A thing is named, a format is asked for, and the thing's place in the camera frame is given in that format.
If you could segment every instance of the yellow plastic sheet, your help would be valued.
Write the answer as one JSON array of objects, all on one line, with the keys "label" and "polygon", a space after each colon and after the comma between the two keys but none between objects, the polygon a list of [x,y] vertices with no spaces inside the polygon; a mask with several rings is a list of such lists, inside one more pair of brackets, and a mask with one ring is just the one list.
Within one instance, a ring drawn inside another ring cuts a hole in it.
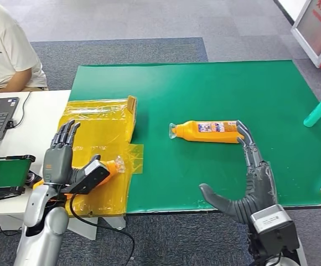
[{"label": "yellow plastic sheet", "polygon": [[[102,161],[121,156],[126,171],[96,187],[88,195],[78,195],[73,209],[78,215],[117,215],[126,212],[133,172],[142,173],[143,145],[130,144],[136,122],[136,98],[72,101],[67,104],[59,126],[69,120],[80,122],[73,145],[72,166],[81,168],[95,154]],[[69,201],[66,204],[69,210]]]}]

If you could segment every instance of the robotic hand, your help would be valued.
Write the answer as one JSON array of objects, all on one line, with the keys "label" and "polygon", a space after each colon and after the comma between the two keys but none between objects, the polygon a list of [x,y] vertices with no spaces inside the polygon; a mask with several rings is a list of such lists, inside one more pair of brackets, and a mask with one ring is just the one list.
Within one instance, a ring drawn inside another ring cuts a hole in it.
[{"label": "robotic hand", "polygon": [[295,223],[277,204],[276,189],[270,165],[264,161],[249,130],[237,122],[238,138],[243,145],[247,166],[246,189],[243,198],[232,201],[214,193],[207,184],[200,184],[203,198],[209,204],[249,226],[249,251],[252,265],[307,266]]},{"label": "robotic hand", "polygon": [[247,167],[246,195],[231,201],[215,194],[207,184],[200,184],[200,189],[206,201],[215,208],[237,222],[249,224],[252,214],[277,204],[276,189],[271,168],[263,160],[249,129],[240,121],[237,121],[237,126],[244,137],[243,140],[239,137],[238,141],[243,145]]},{"label": "robotic hand", "polygon": [[100,155],[81,169],[72,167],[73,140],[79,126],[74,120],[61,126],[46,151],[45,183],[33,190],[26,204],[14,266],[56,265],[69,220],[64,193],[87,194],[109,175]]}]

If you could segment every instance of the green table mat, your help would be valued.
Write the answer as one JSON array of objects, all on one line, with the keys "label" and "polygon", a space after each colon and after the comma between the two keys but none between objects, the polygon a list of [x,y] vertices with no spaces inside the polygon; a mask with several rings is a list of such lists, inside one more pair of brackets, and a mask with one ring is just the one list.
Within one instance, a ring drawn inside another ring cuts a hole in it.
[{"label": "green table mat", "polygon": [[303,121],[318,101],[291,60],[80,66],[70,101],[137,97],[133,143],[144,144],[143,173],[133,175],[127,212],[211,208],[198,185],[243,196],[240,144],[169,138],[169,124],[240,119],[273,171],[283,206],[321,204],[321,119]]}]

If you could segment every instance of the bottle label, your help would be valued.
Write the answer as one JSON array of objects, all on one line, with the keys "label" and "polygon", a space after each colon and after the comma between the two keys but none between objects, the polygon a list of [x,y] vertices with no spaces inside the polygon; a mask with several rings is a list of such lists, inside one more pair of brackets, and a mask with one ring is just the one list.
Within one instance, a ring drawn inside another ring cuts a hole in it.
[{"label": "bottle label", "polygon": [[234,132],[237,130],[236,121],[201,122],[197,123],[199,132]]}]

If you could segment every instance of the white table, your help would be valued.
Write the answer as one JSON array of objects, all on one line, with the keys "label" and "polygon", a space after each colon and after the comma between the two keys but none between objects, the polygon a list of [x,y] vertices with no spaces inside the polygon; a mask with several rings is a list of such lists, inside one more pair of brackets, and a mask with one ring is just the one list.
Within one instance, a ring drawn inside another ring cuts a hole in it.
[{"label": "white table", "polygon": [[[44,156],[63,113],[69,97],[69,90],[32,92],[25,104],[25,117],[22,124],[8,130],[0,141],[0,157],[11,155],[33,155],[36,159],[30,170],[42,176]],[[13,119],[14,124],[23,116],[23,104],[29,93],[0,93],[0,98],[19,97],[19,103]],[[25,208],[31,190],[19,197],[0,201],[0,225],[3,230],[15,230],[21,227]],[[87,218],[96,223],[98,218]],[[125,227],[123,217],[106,217],[113,228]],[[96,227],[89,226],[75,218],[69,219],[68,229],[88,239],[95,240]]]}]

